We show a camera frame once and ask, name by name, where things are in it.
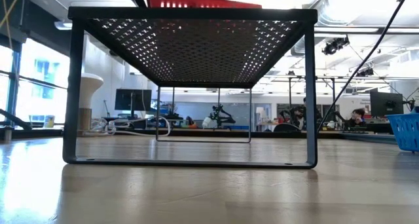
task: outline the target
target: black chair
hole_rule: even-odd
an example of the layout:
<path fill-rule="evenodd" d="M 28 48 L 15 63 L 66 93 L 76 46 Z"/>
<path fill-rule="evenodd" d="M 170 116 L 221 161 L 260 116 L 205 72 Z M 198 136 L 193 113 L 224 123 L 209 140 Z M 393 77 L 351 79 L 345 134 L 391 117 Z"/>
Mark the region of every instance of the black chair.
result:
<path fill-rule="evenodd" d="M 292 124 L 281 123 L 275 126 L 274 132 L 301 132 L 301 130 Z"/>

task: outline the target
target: glass window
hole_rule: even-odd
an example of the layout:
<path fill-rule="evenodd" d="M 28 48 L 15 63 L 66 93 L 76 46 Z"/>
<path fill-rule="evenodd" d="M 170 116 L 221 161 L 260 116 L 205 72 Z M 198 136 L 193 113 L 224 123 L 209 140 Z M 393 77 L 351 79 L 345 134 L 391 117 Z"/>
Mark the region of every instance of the glass window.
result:
<path fill-rule="evenodd" d="M 320 111 L 321 115 L 322 116 L 326 115 L 327 110 L 329 110 L 330 107 L 331 105 L 322 105 L 322 111 Z M 340 109 L 339 105 L 335 105 L 335 111 L 340 111 L 339 109 Z M 331 111 L 331 113 L 327 116 L 325 122 L 333 121 L 334 117 L 335 115 L 333 114 L 333 111 Z"/>
<path fill-rule="evenodd" d="M 9 93 L 9 78 L 0 75 L 0 109 L 6 110 L 7 94 Z M 0 122 L 3 122 L 5 117 L 0 115 Z"/>
<path fill-rule="evenodd" d="M 214 114 L 213 106 L 217 103 L 197 103 L 197 102 L 175 102 L 175 113 L 186 119 L 188 116 L 196 123 L 197 127 L 202 127 L 202 122 L 210 114 Z M 231 128 L 232 130 L 248 130 L 249 129 L 249 104 L 248 103 L 222 103 L 225 113 L 220 113 L 220 117 L 225 117 L 223 128 Z M 216 127 L 216 121 L 210 123 L 210 128 Z"/>
<path fill-rule="evenodd" d="M 13 63 L 13 50 L 0 46 L 0 70 L 10 72 Z"/>
<path fill-rule="evenodd" d="M 26 122 L 44 122 L 54 115 L 55 123 L 64 123 L 67 90 L 20 81 L 16 116 Z"/>
<path fill-rule="evenodd" d="M 21 76 L 67 87 L 69 66 L 69 57 L 32 39 L 28 39 L 22 45 L 22 59 L 20 61 Z M 41 93 L 46 95 L 50 94 L 47 90 Z"/>

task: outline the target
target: blue basket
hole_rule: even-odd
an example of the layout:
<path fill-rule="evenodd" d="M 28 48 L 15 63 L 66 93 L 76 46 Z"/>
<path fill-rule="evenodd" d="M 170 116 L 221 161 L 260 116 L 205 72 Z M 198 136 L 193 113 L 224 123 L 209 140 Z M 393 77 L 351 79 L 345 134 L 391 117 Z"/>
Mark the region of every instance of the blue basket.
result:
<path fill-rule="evenodd" d="M 399 148 L 419 151 L 419 113 L 388 115 Z"/>

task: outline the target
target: perforated metal tabletop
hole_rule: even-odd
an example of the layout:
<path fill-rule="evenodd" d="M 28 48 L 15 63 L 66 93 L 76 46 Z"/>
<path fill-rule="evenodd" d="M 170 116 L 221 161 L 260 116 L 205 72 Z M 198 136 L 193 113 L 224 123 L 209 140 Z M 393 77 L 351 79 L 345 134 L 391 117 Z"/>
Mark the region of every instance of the perforated metal tabletop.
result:
<path fill-rule="evenodd" d="M 70 7 L 69 17 L 158 86 L 251 88 L 317 11 Z"/>

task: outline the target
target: red basket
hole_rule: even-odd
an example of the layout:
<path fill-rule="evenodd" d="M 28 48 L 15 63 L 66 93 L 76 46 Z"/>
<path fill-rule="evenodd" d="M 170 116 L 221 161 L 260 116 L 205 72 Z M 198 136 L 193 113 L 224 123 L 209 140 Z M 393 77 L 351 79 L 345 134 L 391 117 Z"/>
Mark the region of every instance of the red basket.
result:
<path fill-rule="evenodd" d="M 261 9 L 261 5 L 229 0 L 147 0 L 149 8 L 250 8 Z"/>

